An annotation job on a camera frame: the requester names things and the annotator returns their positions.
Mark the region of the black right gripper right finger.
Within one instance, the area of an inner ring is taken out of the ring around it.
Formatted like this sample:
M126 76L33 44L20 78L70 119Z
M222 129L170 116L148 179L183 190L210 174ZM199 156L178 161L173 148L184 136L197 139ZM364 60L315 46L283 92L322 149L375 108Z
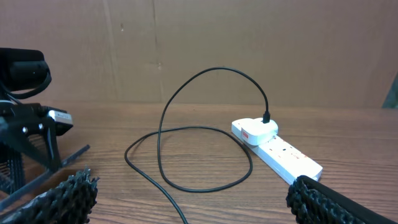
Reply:
M397 224L306 175L290 185L285 199L299 224Z

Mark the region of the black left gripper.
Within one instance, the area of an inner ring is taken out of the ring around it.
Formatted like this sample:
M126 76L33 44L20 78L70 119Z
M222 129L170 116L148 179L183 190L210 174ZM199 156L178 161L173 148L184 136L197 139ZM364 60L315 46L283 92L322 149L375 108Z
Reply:
M61 168L55 122L40 103L1 100L1 191L10 195L25 186L22 154L55 172Z

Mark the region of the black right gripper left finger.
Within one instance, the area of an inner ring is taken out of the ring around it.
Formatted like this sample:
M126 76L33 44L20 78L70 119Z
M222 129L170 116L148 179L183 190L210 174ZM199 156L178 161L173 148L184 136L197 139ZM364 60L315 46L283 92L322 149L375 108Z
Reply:
M99 178L86 168L29 203L1 216L1 224L86 224L97 204Z

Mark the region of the blue Galaxy S24 smartphone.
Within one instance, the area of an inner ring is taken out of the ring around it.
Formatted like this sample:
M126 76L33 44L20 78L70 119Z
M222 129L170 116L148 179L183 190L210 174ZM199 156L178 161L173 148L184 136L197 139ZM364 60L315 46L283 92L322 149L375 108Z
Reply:
M71 165L75 160L77 160L84 152L86 152L90 148L90 145L86 145L83 148L79 149L77 152L70 155L68 158L62 161L61 168L65 168ZM7 207L11 206L14 202L19 200L22 196L28 194L29 192L40 187L44 182L46 182L51 176L53 176L56 172L51 170L45 171L43 174L30 181L28 184L25 184L23 187L11 193L8 197L1 201L1 211L5 210Z

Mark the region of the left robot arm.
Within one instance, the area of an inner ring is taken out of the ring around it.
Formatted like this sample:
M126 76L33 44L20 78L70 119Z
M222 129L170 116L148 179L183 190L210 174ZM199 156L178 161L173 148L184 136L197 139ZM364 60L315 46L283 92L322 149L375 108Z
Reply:
M43 92L52 81L39 50L1 49L1 191L13 194L25 186L23 158L51 171L61 168L57 137L73 126L64 110L23 104Z

